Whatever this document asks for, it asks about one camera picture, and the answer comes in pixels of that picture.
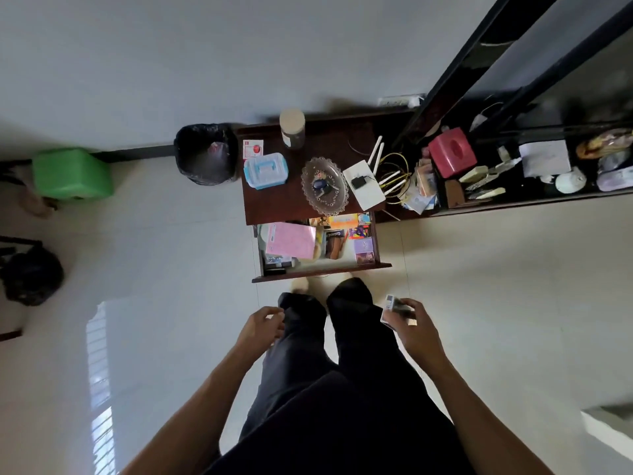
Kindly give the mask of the person's right hand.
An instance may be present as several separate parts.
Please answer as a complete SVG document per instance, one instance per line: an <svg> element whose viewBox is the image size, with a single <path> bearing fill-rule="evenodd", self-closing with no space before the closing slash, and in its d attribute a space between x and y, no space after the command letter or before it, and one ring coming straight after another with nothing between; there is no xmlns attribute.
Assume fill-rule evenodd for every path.
<svg viewBox="0 0 633 475"><path fill-rule="evenodd" d="M417 326L408 326L397 313L390 311L385 312L385 318L396 329L396 334L410 357L431 379L435 380L453 367L423 303L422 313L416 314Z"/></svg>

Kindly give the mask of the person's left hand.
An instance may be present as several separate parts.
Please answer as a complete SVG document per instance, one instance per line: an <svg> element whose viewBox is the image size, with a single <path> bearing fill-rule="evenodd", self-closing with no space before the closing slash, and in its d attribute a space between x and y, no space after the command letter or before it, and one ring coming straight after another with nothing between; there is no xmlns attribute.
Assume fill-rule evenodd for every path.
<svg viewBox="0 0 633 475"><path fill-rule="evenodd" d="M253 364L274 343L266 343L262 331L262 308L248 318L235 343L235 350Z"/></svg>

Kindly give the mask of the small white remote control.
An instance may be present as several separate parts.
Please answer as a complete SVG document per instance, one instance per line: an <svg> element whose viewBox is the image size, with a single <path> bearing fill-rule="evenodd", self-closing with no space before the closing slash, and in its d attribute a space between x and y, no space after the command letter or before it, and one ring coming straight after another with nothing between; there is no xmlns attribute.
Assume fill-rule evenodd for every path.
<svg viewBox="0 0 633 475"><path fill-rule="evenodd" d="M387 311L397 313L408 326L417 326L415 310L408 304L403 303L400 298L397 298L394 295L386 295L385 307L382 311L380 322L384 324L384 326L389 327L392 331L396 332L396 329L385 318L385 312Z"/></svg>

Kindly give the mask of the person's left forearm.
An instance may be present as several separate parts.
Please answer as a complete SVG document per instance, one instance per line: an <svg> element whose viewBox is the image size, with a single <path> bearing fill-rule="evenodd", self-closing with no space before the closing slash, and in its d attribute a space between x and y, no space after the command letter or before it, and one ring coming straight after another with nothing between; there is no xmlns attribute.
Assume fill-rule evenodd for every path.
<svg viewBox="0 0 633 475"><path fill-rule="evenodd" d="M237 342L121 475L200 475L219 450L226 420L245 375L271 344Z"/></svg>

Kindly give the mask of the pink paper booklet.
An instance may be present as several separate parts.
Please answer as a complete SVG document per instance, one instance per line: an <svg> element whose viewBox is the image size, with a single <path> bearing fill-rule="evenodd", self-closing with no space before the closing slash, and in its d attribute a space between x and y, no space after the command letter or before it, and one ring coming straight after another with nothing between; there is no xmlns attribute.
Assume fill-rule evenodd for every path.
<svg viewBox="0 0 633 475"><path fill-rule="evenodd" d="M302 260L313 258L316 246L316 227L288 222L269 223L265 253L291 256Z"/></svg>

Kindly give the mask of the white router with antennas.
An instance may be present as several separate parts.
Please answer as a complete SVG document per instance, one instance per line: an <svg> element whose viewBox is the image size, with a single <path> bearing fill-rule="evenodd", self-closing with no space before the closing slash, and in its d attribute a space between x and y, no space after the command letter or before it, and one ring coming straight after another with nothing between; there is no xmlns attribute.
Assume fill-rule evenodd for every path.
<svg viewBox="0 0 633 475"><path fill-rule="evenodd" d="M368 160L362 160L343 170L344 178L363 211L369 211L371 208L386 200L385 194L380 188L380 183L377 179L378 165L383 150L384 142L383 137L380 135ZM350 182L354 177L360 175L367 175L370 177L370 180L359 190L354 190Z"/></svg>

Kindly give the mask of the pile of papers and cards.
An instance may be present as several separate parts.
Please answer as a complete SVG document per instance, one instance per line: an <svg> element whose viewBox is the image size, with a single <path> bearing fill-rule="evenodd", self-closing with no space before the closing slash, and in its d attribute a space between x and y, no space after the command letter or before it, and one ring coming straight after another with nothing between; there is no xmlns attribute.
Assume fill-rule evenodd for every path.
<svg viewBox="0 0 633 475"><path fill-rule="evenodd" d="M400 197L405 209L422 215L437 204L437 181L430 158L421 158L408 180L407 190Z"/></svg>

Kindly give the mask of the blue white plastic box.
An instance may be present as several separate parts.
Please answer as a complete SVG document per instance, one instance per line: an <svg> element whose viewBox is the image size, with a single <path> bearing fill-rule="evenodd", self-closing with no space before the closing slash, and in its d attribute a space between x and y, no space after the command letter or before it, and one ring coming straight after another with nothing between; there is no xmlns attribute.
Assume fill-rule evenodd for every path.
<svg viewBox="0 0 633 475"><path fill-rule="evenodd" d="M283 185L289 176L287 161L280 152L246 159L243 172L247 184L256 190Z"/></svg>

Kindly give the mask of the black bin with bag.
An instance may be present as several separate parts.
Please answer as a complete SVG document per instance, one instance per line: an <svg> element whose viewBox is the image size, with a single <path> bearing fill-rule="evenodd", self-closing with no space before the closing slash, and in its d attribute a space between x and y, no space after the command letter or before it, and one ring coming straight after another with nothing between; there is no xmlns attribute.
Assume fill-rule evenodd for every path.
<svg viewBox="0 0 633 475"><path fill-rule="evenodd" d="M237 180L239 148L231 125L185 126L173 146L178 171L195 184L214 186Z"/></svg>

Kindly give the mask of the beige cylindrical jar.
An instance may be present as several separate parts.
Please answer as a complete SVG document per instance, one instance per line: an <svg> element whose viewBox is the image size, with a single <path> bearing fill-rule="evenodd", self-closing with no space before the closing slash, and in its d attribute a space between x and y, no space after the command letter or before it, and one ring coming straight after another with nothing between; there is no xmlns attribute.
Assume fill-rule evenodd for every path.
<svg viewBox="0 0 633 475"><path fill-rule="evenodd" d="M306 119L303 111L290 108L282 111L279 116L279 126L282 140L290 150L300 150L305 144Z"/></svg>

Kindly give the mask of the white paper box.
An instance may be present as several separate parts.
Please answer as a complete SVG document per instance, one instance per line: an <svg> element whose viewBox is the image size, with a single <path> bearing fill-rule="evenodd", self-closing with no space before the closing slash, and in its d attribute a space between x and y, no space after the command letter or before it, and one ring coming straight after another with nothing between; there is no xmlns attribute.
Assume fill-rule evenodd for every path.
<svg viewBox="0 0 633 475"><path fill-rule="evenodd" d="M556 176L572 171L565 140L530 142L519 145L525 178Z"/></svg>

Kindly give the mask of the white power strip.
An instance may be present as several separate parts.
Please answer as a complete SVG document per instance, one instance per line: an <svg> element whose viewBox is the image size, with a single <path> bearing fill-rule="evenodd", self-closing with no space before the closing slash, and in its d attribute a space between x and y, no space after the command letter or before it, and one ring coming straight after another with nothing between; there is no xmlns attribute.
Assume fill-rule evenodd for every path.
<svg viewBox="0 0 633 475"><path fill-rule="evenodd" d="M408 108L414 109L425 100L424 94L392 95L380 97L377 106L380 108Z"/></svg>

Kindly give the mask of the clear plastic bag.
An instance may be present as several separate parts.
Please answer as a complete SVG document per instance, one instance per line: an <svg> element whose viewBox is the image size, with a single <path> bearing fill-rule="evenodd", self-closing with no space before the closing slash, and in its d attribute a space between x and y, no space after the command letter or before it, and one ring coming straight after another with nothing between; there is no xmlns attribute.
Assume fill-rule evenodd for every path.
<svg viewBox="0 0 633 475"><path fill-rule="evenodd" d="M633 188L633 165L599 174L596 184L601 192Z"/></svg>

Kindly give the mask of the green plastic stool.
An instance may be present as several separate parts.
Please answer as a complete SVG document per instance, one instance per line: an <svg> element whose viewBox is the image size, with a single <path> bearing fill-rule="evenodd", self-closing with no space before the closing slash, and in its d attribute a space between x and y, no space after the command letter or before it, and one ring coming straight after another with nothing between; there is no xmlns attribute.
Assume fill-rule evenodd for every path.
<svg viewBox="0 0 633 475"><path fill-rule="evenodd" d="M81 148L43 151L32 158L36 192L60 201L114 195L109 164Z"/></svg>

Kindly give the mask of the yellow snack bag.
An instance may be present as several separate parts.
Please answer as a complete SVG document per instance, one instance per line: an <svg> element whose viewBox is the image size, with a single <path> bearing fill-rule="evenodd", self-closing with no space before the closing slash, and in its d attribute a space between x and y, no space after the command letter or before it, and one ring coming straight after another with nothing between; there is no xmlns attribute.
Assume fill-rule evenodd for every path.
<svg viewBox="0 0 633 475"><path fill-rule="evenodd" d="M600 159L625 151L633 144L633 128L615 128L580 143L575 150L578 159Z"/></svg>

